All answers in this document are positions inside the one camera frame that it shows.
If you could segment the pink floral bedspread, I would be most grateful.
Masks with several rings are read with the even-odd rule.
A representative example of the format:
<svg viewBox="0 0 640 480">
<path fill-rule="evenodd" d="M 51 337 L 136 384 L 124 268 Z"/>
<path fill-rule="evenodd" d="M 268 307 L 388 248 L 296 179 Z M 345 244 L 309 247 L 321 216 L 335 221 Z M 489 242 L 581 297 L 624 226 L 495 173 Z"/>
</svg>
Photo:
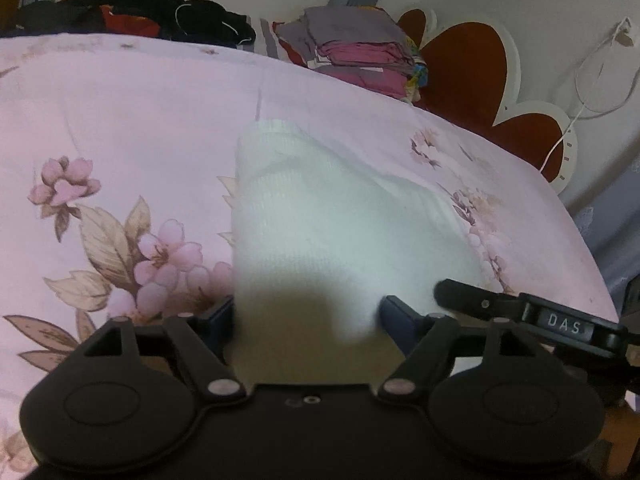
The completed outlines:
<svg viewBox="0 0 640 480">
<path fill-rule="evenodd" d="M 149 324 L 234 292 L 239 138 L 287 122 L 450 203 L 495 292 L 616 309 L 554 189 L 420 108 L 243 51 L 124 36 L 1 44 L 1 474 L 37 382 L 108 318 Z"/>
</svg>

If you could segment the pile of black clothes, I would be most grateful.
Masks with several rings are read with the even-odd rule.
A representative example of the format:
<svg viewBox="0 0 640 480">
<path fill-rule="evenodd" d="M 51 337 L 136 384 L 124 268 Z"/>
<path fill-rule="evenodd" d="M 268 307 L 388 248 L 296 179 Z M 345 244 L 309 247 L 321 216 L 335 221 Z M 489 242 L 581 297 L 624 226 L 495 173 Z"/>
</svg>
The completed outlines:
<svg viewBox="0 0 640 480">
<path fill-rule="evenodd" d="M 254 44 L 248 18 L 212 0 L 37 1 L 18 10 L 3 37 L 116 34 L 237 48 Z"/>
</svg>

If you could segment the striped bed sheet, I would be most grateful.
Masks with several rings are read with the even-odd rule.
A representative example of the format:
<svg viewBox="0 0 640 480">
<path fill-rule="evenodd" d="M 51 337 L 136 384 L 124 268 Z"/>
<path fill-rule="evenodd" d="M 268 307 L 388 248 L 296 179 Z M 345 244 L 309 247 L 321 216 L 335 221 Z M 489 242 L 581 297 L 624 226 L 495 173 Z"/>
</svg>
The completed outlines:
<svg viewBox="0 0 640 480">
<path fill-rule="evenodd" d="M 239 50 L 253 52 L 267 58 L 275 58 L 282 62 L 291 62 L 284 47 L 281 46 L 278 36 L 274 33 L 270 21 L 251 15 L 246 16 L 246 21 L 255 32 L 255 40 L 251 44 L 240 44 Z"/>
</svg>

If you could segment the white knitted cloth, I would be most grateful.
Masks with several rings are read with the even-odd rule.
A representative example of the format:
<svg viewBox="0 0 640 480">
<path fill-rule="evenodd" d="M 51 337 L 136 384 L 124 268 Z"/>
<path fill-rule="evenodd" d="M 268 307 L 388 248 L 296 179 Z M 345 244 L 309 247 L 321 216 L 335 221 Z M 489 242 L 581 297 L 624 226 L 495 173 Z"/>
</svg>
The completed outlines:
<svg viewBox="0 0 640 480">
<path fill-rule="evenodd" d="M 402 359 L 378 322 L 384 297 L 429 314 L 439 281 L 491 285 L 442 196 L 287 122 L 258 122 L 239 138 L 232 235 L 226 356 L 249 386 L 377 385 Z"/>
</svg>

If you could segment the red white headboard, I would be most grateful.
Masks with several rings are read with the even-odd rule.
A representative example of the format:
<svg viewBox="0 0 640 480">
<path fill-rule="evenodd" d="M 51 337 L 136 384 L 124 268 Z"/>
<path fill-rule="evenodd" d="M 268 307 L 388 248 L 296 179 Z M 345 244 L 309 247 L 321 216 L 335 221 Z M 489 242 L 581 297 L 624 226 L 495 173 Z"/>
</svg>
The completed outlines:
<svg viewBox="0 0 640 480">
<path fill-rule="evenodd" d="M 557 105 L 520 99 L 518 47 L 494 18 L 439 25 L 433 11 L 412 9 L 399 27 L 427 68 L 418 107 L 482 136 L 537 168 L 563 192 L 577 162 L 577 134 Z"/>
</svg>

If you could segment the stack of folded clothes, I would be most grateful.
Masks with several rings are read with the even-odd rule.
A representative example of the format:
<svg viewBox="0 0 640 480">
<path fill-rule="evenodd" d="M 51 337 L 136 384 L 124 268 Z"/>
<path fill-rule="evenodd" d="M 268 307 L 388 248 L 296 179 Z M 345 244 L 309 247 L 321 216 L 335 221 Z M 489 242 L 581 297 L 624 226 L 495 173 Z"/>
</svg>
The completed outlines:
<svg viewBox="0 0 640 480">
<path fill-rule="evenodd" d="M 420 42 L 375 6 L 314 6 L 272 29 L 290 61 L 316 73 L 410 104 L 427 84 Z"/>
</svg>

